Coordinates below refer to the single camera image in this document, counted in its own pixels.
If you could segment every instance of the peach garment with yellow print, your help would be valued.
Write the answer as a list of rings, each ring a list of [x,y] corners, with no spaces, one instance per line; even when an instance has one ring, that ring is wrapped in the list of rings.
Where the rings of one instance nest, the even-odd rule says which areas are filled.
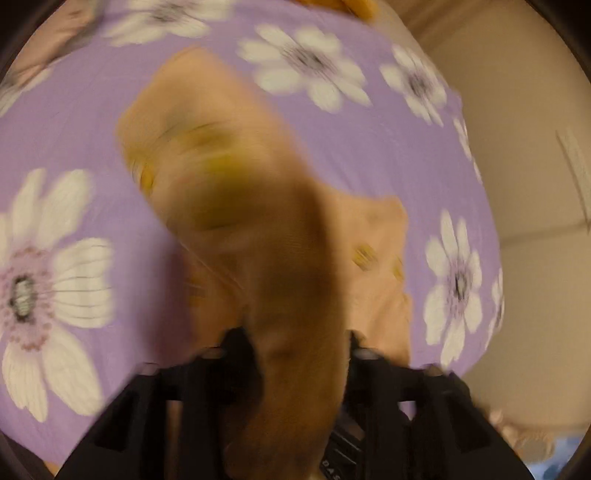
[[[244,322],[257,352],[262,398],[230,433],[228,473],[307,478],[342,401],[346,329],[408,362],[404,208],[318,185],[281,118],[203,50],[166,63],[118,135],[187,248],[196,346]]]

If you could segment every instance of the flower print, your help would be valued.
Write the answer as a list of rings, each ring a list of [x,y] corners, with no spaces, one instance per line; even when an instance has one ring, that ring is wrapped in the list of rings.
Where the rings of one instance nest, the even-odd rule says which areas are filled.
[[[398,64],[379,68],[386,83],[404,95],[416,116],[443,126],[439,109],[447,103],[447,93],[435,70],[410,50],[394,45],[392,52]]]
[[[221,21],[230,15],[233,0],[131,0],[129,14],[108,30],[106,37],[119,47],[148,43],[167,33],[199,38],[209,32],[206,21]]]
[[[472,162],[472,165],[474,165],[474,172],[476,173],[476,178],[480,183],[482,183],[482,175],[480,175],[480,169],[476,164],[476,160],[472,155],[472,150],[470,150],[470,144],[468,143],[468,130],[466,128],[466,122],[464,120],[460,120],[459,118],[454,118],[453,125],[454,127],[456,127],[457,136],[460,140],[460,145],[462,145],[464,153],[466,154],[466,158],[470,160],[470,162]]]
[[[302,27],[291,38],[273,25],[259,25],[256,32],[263,41],[242,40],[238,55],[260,65],[254,79],[263,90],[289,95],[305,89],[316,106],[331,113],[341,109],[341,94],[361,105],[371,105],[362,88],[363,72],[342,55],[335,35],[317,27]]]
[[[488,335],[486,340],[486,347],[490,344],[494,334],[498,333],[503,326],[503,318],[505,316],[505,295],[503,293],[503,269],[499,270],[499,276],[492,284],[491,291],[492,301],[495,304],[495,315],[488,324]]]
[[[43,422],[47,388],[79,415],[93,415],[103,393],[92,360],[69,327],[110,323],[105,273],[112,248],[104,238],[57,247],[76,232],[91,200],[88,172],[62,174],[44,198],[43,169],[30,172],[11,210],[0,215],[2,376],[15,405]]]
[[[14,78],[8,73],[0,84],[0,117],[4,116],[8,109],[18,100],[18,98],[29,90],[35,88],[43,80],[49,77],[51,67],[47,67],[35,75],[25,85],[18,85]]]
[[[444,338],[441,364],[447,368],[462,354],[466,328],[474,333],[482,321],[480,256],[470,249],[466,221],[460,218],[454,230],[447,210],[441,213],[441,239],[431,237],[425,252],[437,277],[423,310],[426,340],[437,345]]]

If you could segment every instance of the purple bedsheet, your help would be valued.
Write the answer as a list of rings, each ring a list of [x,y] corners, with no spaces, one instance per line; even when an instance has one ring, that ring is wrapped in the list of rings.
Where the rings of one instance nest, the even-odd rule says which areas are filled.
[[[44,460],[65,460],[139,363],[188,351],[177,247],[113,131],[195,44],[269,92],[318,178],[401,199],[413,366],[462,374],[500,326],[491,211],[460,98],[428,62],[287,1],[113,1],[87,46],[0,108],[0,429]]]

